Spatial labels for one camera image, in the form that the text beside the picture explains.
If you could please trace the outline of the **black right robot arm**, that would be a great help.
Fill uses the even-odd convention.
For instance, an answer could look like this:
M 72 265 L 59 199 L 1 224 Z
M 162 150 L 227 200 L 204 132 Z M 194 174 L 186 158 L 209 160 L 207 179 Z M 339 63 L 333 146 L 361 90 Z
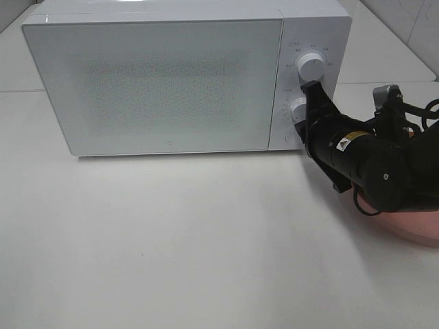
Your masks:
M 338 193 L 352 190 L 373 216 L 438 209 L 438 100 L 419 108 L 385 85 L 373 90 L 373 118 L 360 121 L 342 114 L 320 82 L 301 90 L 306 112 L 296 131 Z

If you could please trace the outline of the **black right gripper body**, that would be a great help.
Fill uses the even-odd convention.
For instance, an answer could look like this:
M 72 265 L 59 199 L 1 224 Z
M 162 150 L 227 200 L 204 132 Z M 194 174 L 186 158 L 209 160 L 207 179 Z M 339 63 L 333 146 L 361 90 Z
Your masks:
M 362 187 L 377 189 L 377 137 L 343 114 L 307 114 L 306 147 L 338 193 Z

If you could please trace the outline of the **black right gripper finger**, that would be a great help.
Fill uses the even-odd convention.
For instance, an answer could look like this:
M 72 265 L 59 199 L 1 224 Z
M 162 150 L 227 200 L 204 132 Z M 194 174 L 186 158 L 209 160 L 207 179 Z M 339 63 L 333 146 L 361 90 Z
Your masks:
M 308 120 L 303 120 L 294 124 L 297 134 L 299 135 L 304 148 L 309 147 L 309 125 Z
M 306 120 L 318 120 L 326 116 L 339 115 L 340 111 L 325 93 L 318 81 L 311 81 L 300 87 L 307 100 Z

